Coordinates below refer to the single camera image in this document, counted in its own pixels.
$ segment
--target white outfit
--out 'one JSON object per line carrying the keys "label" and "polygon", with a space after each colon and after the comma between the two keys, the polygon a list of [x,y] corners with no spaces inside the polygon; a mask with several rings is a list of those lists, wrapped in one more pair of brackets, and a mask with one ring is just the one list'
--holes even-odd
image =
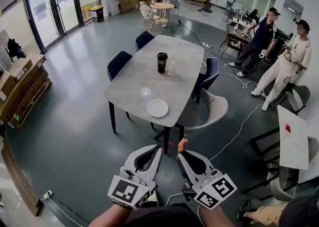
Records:
{"label": "white outfit", "polygon": [[[288,57],[292,58],[292,56],[295,56],[296,60],[307,68],[312,52],[309,40],[301,41],[300,36],[297,36],[293,38],[291,42],[291,56],[288,54]],[[276,79],[273,89],[265,100],[265,103],[269,104],[279,96],[287,83],[292,83],[296,79],[298,75],[296,72],[299,68],[300,67],[295,62],[286,60],[284,54],[280,55],[274,65],[262,76],[255,91],[259,93],[262,92],[274,79]]]}

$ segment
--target red object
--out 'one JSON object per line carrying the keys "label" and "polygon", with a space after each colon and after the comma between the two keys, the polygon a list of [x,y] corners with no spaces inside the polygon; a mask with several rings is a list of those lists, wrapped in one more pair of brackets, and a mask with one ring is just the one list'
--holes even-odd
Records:
{"label": "red object", "polygon": [[291,132],[289,124],[286,124],[286,131],[288,131],[289,133]]}

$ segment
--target black tumbler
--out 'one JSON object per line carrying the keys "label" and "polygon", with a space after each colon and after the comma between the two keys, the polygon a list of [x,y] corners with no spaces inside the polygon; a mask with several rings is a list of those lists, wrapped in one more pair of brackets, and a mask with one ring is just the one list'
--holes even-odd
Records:
{"label": "black tumbler", "polygon": [[168,58],[168,56],[166,53],[159,53],[158,54],[158,72],[160,74],[165,73],[167,58]]}

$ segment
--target black cap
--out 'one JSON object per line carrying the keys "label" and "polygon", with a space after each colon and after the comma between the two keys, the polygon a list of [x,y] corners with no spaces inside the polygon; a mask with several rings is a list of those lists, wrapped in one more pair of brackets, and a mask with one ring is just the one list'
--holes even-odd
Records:
{"label": "black cap", "polygon": [[299,22],[297,22],[297,25],[302,25],[307,33],[310,31],[309,24],[305,20],[300,20]]}
{"label": "black cap", "polygon": [[271,7],[271,8],[269,9],[269,11],[270,11],[270,12],[274,12],[275,15],[280,15],[279,11],[278,11],[276,8],[274,8],[274,7]]}

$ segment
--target trash bin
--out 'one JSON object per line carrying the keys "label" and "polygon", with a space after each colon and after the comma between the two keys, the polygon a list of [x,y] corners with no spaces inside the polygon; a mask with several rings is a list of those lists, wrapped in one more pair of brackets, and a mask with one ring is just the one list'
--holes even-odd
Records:
{"label": "trash bin", "polygon": [[93,22],[101,22],[104,20],[103,6],[94,6],[89,10],[91,11]]}

